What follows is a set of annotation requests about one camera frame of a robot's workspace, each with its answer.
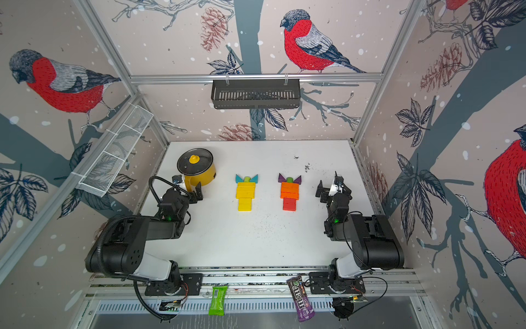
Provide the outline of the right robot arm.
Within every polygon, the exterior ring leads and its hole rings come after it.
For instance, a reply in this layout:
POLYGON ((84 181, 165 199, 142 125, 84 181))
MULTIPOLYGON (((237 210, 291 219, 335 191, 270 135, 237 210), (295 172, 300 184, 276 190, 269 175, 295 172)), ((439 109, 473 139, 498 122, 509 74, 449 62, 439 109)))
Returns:
POLYGON ((335 177, 330 188, 320 182, 316 197, 327 206, 324 234, 333 242, 344 242, 350 253, 333 259, 328 271, 309 274, 311 293, 362 295, 365 273, 404 267, 404 252, 387 217, 351 211, 351 190, 341 177, 335 177))

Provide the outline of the orange long block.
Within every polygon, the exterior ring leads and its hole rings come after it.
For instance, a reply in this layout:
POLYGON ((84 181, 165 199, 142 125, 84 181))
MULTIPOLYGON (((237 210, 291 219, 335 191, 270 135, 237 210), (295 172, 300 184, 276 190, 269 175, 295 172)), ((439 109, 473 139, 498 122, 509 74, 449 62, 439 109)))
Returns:
POLYGON ((293 192, 285 191, 285 192, 281 192, 280 197, 282 199, 298 200, 299 199, 299 193, 298 192, 294 192, 294 191, 293 192))
POLYGON ((299 190, 296 187, 293 187, 292 189, 282 189, 281 194, 282 195, 298 195, 299 190))

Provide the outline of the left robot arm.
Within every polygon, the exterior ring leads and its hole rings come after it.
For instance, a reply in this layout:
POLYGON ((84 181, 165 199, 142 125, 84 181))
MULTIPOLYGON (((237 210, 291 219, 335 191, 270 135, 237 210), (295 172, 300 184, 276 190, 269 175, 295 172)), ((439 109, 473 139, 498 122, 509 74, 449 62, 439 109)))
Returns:
POLYGON ((157 202, 157 213, 123 215, 109 219, 85 258, 86 270, 108 278, 182 285, 179 265, 146 252, 148 241, 181 237, 191 222, 191 204, 203 200, 202 183, 191 190, 183 182, 171 182, 157 175, 149 178, 149 190, 157 202))

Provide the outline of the yellow block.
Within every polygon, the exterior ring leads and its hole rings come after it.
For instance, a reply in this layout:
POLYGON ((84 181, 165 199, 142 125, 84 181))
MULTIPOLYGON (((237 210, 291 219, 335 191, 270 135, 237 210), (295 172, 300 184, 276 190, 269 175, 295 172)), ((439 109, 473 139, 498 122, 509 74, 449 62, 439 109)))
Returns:
POLYGON ((250 198, 242 198, 242 199, 238 200, 238 203, 240 205, 251 205, 252 199, 250 199, 250 198))
POLYGON ((241 191, 236 194, 236 199, 249 199, 252 200, 255 198, 255 192, 254 191, 241 191))
POLYGON ((254 188, 249 188, 249 187, 239 187, 239 188, 237 188, 236 193, 239 194, 239 195, 254 194, 255 193, 255 189, 254 188))
POLYGON ((253 189, 256 187, 256 183, 253 183, 253 182, 240 182, 238 183, 238 188, 248 188, 248 189, 253 189))
POLYGON ((239 212, 251 212, 251 210, 252 210, 251 204, 239 204, 238 205, 239 212))

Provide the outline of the yellow block bottom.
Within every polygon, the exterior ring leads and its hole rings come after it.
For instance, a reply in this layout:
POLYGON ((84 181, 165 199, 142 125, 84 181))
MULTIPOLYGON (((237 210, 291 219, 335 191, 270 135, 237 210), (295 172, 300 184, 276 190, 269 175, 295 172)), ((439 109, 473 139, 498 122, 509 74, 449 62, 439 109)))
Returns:
POLYGON ((241 191, 236 194, 236 199, 249 199, 252 200, 255 198, 255 192, 254 191, 241 191))

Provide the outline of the red block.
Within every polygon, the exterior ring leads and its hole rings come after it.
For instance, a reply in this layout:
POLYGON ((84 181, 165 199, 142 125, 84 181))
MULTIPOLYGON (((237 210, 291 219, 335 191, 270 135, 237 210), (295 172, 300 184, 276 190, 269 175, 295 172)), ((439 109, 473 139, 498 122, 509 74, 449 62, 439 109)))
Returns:
POLYGON ((283 205, 283 210, 284 211, 292 211, 292 212, 295 212, 297 210, 297 206, 296 204, 292 203, 292 204, 284 204, 283 205))
POLYGON ((284 201, 284 204, 287 204, 287 203, 292 204, 292 203, 294 203, 294 204, 297 205, 297 200, 296 199, 284 198, 283 201, 284 201))

